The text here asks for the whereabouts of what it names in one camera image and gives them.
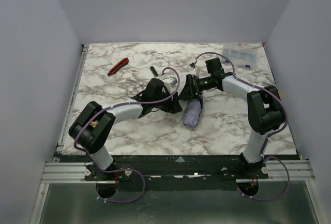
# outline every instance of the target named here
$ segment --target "white wall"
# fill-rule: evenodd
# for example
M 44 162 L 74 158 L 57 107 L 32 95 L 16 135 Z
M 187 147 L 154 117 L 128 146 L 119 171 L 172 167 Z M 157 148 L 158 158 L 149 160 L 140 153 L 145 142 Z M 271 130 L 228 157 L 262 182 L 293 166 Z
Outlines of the white wall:
M 331 2 L 291 0 L 266 44 L 299 152 L 312 163 L 331 220 Z
M 83 43 L 264 42 L 289 0 L 59 0 Z
M 0 222 L 28 223 L 81 46 L 58 0 L 0 0 Z

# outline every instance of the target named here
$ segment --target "metal frame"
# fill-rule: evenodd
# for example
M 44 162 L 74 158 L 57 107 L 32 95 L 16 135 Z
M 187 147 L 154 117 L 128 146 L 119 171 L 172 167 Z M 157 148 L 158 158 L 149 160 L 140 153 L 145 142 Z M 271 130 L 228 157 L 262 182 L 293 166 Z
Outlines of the metal frame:
M 79 63 L 79 68 L 76 74 L 75 83 L 71 92 L 70 102 L 67 108 L 64 124 L 61 129 L 61 134 L 58 140 L 56 152 L 62 153 L 64 146 L 64 136 L 68 129 L 68 122 L 72 114 L 73 105 L 76 99 L 78 86 L 81 80 L 87 52 L 88 44 L 83 45 L 82 55 Z M 283 160 L 286 167 L 289 169 L 290 179 L 292 181 L 305 181 L 311 199 L 313 209 L 317 216 L 319 224 L 326 224 L 327 216 L 320 195 L 315 184 L 315 175 L 309 160 Z M 80 184 L 80 183 L 98 183 L 98 184 L 115 184 L 114 181 L 90 181 L 84 180 L 86 173 L 88 173 L 86 166 L 91 163 L 60 163 L 57 159 L 53 159 L 51 163 L 46 163 L 40 186 L 34 205 L 33 213 L 30 219 L 30 224 L 37 224 L 41 221 L 42 211 L 47 199 L 47 193 L 50 184 Z M 260 182 L 278 182 L 287 181 L 287 175 L 284 168 L 277 161 L 268 161 L 266 163 L 268 169 L 268 179 L 260 179 Z M 247 182 L 247 180 L 236 180 L 237 182 Z
M 309 160 L 284 160 L 283 161 L 290 173 L 292 181 L 313 181 L 315 176 Z M 277 161 L 268 161 L 266 167 L 268 169 L 269 178 L 259 179 L 259 182 L 280 182 L 287 181 L 287 175 L 284 167 L 277 164 Z M 42 184 L 79 184 L 79 183 L 98 183 L 98 184 L 115 184 L 115 181 L 85 181 L 84 178 L 88 169 L 86 166 L 92 165 L 89 163 L 46 163 L 42 176 Z M 250 182 L 247 180 L 236 180 L 238 183 Z
M 78 71 L 77 71 L 77 74 L 76 74 L 76 78 L 74 80 L 74 85 L 73 85 L 73 88 L 72 88 L 72 91 L 71 91 L 70 102 L 69 102 L 68 107 L 67 107 L 66 116 L 65 116 L 65 119 L 63 121 L 63 126 L 62 126 L 62 129 L 61 129 L 61 132 L 60 132 L 60 137 L 59 137 L 59 140 L 58 140 L 58 144 L 63 144 L 63 139 L 64 139 L 64 136 L 65 136 L 65 133 L 68 131 L 67 126 L 68 126 L 70 116 L 72 114 L 72 109 L 73 109 L 74 102 L 76 100 L 78 86 L 79 86 L 79 83 L 80 83 L 81 78 L 82 78 L 82 73 L 83 73 L 85 60 L 86 60 L 86 57 L 87 57 L 88 47 L 89 47 L 88 44 L 83 45 L 82 55 L 81 55 L 81 59 L 80 59 L 79 66 L 78 66 Z

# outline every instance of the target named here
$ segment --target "small black object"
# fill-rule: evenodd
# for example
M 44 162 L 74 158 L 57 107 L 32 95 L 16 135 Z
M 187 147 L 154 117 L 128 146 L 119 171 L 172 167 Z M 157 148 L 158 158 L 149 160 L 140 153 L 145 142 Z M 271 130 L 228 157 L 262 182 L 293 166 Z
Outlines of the small black object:
M 97 184 L 96 191 L 102 198 L 110 198 L 116 193 L 117 185 Z
M 117 63 L 117 65 L 115 65 L 109 72 L 107 75 L 111 76 L 114 75 L 116 72 L 119 71 L 119 69 L 121 69 L 123 66 L 127 65 L 129 63 L 129 59 L 126 57 L 124 59 L 122 59 L 121 61 L 119 61 Z
M 156 69 L 154 68 L 154 66 L 150 66 L 149 68 L 151 70 L 151 72 L 153 73 L 154 77 L 159 76 L 159 74 L 157 73 Z
M 259 183 L 237 183 L 238 188 L 249 197 L 255 196 L 259 191 Z

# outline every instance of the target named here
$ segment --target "plastic container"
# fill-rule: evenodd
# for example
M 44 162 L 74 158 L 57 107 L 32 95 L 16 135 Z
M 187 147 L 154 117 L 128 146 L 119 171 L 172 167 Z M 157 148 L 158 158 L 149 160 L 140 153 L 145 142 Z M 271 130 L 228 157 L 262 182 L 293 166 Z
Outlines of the plastic container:
M 224 44 L 222 55 L 227 57 L 236 67 L 254 68 L 257 64 L 258 50 L 256 48 L 247 48 L 238 44 Z

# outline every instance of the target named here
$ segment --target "red handle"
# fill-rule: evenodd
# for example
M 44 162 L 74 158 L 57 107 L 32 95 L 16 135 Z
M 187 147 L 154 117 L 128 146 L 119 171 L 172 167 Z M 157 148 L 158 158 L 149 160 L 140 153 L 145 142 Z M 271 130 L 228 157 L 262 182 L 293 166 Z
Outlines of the red handle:
M 116 72 L 119 71 L 123 66 L 127 65 L 129 63 L 129 59 L 126 57 L 125 59 L 118 62 L 117 65 L 115 65 L 109 72 L 108 75 L 114 75 Z

